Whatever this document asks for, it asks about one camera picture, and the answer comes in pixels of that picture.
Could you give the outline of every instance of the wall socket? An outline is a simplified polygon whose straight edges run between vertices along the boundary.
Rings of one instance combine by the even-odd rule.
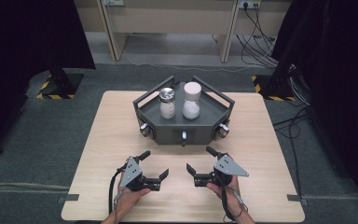
[[[124,7],[124,0],[103,0],[106,6]]]
[[[240,0],[240,8],[244,8],[243,4],[248,3],[247,9],[260,8],[261,0]]]

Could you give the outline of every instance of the silver lid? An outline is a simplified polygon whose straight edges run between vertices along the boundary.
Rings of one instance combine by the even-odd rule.
[[[172,103],[175,100],[175,91],[171,88],[164,88],[159,91],[158,96],[162,103]]]

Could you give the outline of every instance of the gray carpet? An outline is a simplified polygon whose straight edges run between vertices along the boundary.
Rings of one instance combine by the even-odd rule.
[[[238,70],[238,67],[225,69]],[[198,76],[220,91],[255,91],[251,75],[272,71],[250,68],[239,73],[201,72],[134,65],[97,64],[85,74],[73,100],[40,100],[36,95],[48,73],[30,81],[29,99],[2,141],[0,155],[0,223],[68,223],[61,219],[65,196],[75,175],[90,127],[105,91],[148,91],[166,77]],[[273,123],[292,118],[299,101],[265,101]],[[296,169],[287,128],[277,133],[292,178]],[[358,223],[358,188],[341,178],[317,135],[303,118],[293,128],[306,220],[304,223]]]

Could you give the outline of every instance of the yellow and black hazard tape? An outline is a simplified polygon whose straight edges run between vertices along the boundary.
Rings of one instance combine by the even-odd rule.
[[[48,77],[48,79],[43,83],[42,88],[40,89],[39,93],[37,94],[37,99],[51,99],[51,100],[61,100],[61,99],[74,99],[74,94],[60,94],[60,95],[49,95],[43,94],[43,90],[48,86],[49,82],[52,80],[52,76]]]
[[[252,76],[252,81],[255,85],[255,92],[260,93],[261,92],[261,85],[258,82],[257,76]],[[263,98],[265,100],[272,100],[272,101],[294,101],[294,96],[266,96],[263,95]]]

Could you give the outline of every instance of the glass jar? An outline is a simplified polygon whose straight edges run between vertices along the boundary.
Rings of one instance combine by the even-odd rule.
[[[165,119],[173,118],[175,116],[175,91],[171,88],[164,88],[159,91],[158,99],[160,115]]]
[[[196,119],[200,115],[201,85],[197,82],[187,82],[184,89],[183,116],[187,119]]]

